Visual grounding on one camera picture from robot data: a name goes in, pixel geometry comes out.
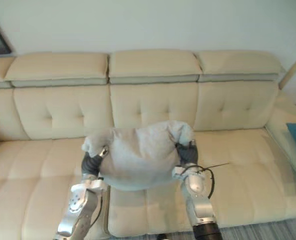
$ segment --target wire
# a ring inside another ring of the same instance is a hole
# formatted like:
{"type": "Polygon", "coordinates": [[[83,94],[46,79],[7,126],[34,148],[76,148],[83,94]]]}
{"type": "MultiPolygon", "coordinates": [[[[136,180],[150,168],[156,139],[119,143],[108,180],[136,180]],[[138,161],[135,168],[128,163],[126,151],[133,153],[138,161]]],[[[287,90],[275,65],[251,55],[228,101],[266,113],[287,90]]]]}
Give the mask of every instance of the wire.
{"type": "Polygon", "coordinates": [[[205,170],[205,168],[203,168],[199,165],[191,165],[191,166],[186,167],[180,175],[183,175],[190,168],[201,168],[201,170],[199,170],[198,172],[202,172],[205,170]]]}
{"type": "Polygon", "coordinates": [[[102,202],[103,202],[103,200],[102,200],[102,195],[101,195],[101,199],[100,199],[100,210],[99,210],[98,216],[96,217],[96,219],[90,225],[90,228],[92,228],[92,226],[96,223],[96,221],[98,220],[98,218],[100,216],[100,213],[101,213],[101,210],[102,210],[102,202]]]}
{"type": "Polygon", "coordinates": [[[215,168],[215,167],[219,167],[219,166],[223,166],[223,165],[227,165],[227,164],[230,164],[230,163],[227,162],[227,163],[223,163],[223,164],[213,165],[213,166],[206,167],[206,169],[215,168]]]}

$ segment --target floor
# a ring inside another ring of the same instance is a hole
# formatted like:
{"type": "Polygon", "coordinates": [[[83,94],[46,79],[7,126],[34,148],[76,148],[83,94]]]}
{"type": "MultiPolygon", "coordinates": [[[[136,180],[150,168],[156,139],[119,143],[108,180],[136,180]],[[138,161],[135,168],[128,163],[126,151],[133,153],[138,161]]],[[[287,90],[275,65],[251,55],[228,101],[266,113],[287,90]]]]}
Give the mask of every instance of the floor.
{"type": "MultiPolygon", "coordinates": [[[[221,229],[224,240],[296,240],[296,219],[237,226],[221,229]]],[[[172,233],[171,240],[194,240],[191,232],[172,233]]],[[[155,235],[140,237],[110,238],[111,240],[155,240],[155,235]]]]}

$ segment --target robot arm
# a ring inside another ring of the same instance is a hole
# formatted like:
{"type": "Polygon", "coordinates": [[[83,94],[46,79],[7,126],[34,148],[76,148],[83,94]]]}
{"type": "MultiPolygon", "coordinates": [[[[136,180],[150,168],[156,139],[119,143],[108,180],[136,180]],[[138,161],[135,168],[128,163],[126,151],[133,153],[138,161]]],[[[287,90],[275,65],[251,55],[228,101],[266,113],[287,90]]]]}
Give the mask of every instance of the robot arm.
{"type": "Polygon", "coordinates": [[[189,146],[178,144],[176,147],[181,166],[174,168],[173,177],[183,181],[181,191],[194,236],[196,240],[222,240],[212,205],[206,196],[205,169],[197,165],[198,149],[195,142],[189,146]]]}
{"type": "Polygon", "coordinates": [[[102,192],[107,190],[103,178],[98,178],[100,165],[109,150],[104,147],[100,154],[90,157],[88,153],[82,161],[82,180],[71,187],[69,207],[59,224],[54,240],[82,240],[99,218],[102,208],[102,192]],[[97,216],[91,223],[96,209],[97,216]]]}

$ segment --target cream leather sofa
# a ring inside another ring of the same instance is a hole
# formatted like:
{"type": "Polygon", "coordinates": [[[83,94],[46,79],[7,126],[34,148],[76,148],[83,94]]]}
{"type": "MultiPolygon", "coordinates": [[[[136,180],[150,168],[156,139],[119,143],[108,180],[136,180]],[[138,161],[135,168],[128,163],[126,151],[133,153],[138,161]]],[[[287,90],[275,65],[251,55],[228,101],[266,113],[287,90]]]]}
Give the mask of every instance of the cream leather sofa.
{"type": "MultiPolygon", "coordinates": [[[[0,58],[0,240],[53,237],[80,181],[84,136],[164,120],[194,128],[199,164],[229,163],[213,168],[220,227],[296,218],[296,144],[285,124],[296,107],[278,90],[280,71],[258,51],[0,58]]],[[[176,181],[110,188],[87,239],[190,230],[176,181]]]]}

